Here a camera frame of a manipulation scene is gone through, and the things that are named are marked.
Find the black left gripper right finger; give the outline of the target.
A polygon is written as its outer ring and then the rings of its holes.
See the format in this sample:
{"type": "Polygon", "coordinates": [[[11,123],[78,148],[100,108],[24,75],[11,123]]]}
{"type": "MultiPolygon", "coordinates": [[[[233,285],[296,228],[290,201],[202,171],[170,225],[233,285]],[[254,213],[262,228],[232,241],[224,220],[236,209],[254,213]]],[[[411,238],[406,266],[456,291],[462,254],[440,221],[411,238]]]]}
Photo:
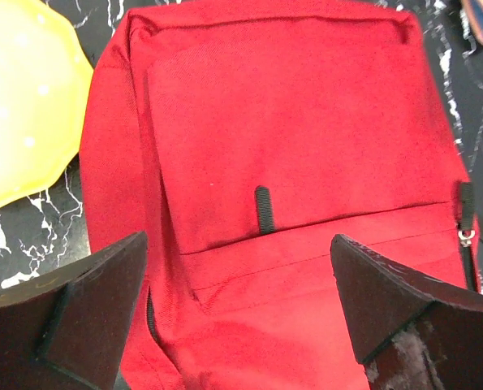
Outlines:
{"type": "Polygon", "coordinates": [[[483,295],[345,235],[331,262],[356,361],[371,389],[483,389],[483,295]]]}

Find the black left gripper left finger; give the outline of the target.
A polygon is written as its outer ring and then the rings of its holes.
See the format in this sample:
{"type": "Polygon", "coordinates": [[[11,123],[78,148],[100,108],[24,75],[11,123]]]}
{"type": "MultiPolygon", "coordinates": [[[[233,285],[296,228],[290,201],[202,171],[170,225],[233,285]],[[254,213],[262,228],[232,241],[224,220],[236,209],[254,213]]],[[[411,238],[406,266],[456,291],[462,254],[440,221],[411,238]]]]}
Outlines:
{"type": "Polygon", "coordinates": [[[146,261],[137,232],[0,289],[0,389],[112,389],[146,261]]]}

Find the red backpack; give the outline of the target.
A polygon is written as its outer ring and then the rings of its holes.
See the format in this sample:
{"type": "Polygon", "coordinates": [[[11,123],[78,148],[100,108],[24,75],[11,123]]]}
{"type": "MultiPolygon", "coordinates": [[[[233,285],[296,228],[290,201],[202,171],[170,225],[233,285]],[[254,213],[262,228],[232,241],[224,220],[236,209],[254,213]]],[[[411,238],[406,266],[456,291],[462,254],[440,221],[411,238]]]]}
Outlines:
{"type": "Polygon", "coordinates": [[[132,8],[93,73],[80,147],[92,251],[148,265],[133,389],[365,389],[337,234],[457,286],[468,178],[417,17],[356,1],[132,8]]]}

